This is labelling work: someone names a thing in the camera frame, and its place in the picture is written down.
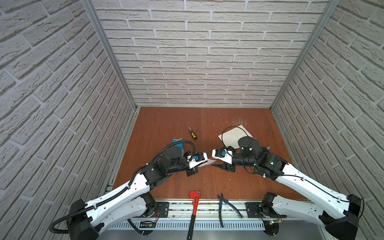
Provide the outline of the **pink white letter card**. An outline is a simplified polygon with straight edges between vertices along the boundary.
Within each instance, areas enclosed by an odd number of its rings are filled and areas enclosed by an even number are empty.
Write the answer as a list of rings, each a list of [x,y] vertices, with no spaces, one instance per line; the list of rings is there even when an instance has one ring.
[[[213,164],[217,159],[208,159],[208,160],[205,160],[205,161],[202,161],[201,163],[199,163],[197,165],[198,168],[202,168],[204,166],[207,166],[207,165],[211,165]]]

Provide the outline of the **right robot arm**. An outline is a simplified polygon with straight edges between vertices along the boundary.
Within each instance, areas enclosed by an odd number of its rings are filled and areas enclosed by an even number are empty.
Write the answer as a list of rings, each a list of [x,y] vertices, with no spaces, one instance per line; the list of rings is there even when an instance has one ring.
[[[223,161],[218,167],[234,172],[236,167],[250,167],[253,175],[283,184],[309,202],[294,201],[274,193],[265,194],[258,206],[262,218],[290,216],[324,228],[338,240],[356,238],[363,199],[344,195],[311,179],[278,155],[262,148],[259,142],[245,136],[238,140],[239,152],[231,147],[212,151],[215,159]]]

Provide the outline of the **cream envelope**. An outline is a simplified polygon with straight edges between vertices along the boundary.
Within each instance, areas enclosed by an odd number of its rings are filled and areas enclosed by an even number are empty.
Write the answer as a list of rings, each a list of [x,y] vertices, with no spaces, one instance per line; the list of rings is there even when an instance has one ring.
[[[238,140],[247,136],[251,138],[253,137],[243,125],[239,125],[237,127],[229,127],[229,130],[224,130],[224,133],[219,134],[218,138],[225,146],[238,149]]]

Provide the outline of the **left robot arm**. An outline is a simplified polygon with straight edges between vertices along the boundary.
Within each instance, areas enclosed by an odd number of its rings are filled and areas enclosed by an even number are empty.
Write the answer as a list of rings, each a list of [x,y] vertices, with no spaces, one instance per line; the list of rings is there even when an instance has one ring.
[[[95,240],[110,227],[135,217],[150,217],[157,203],[150,191],[165,183],[176,173],[188,176],[209,164],[206,153],[183,153],[169,146],[145,166],[138,168],[131,179],[111,192],[87,202],[72,203],[65,218],[72,240]]]

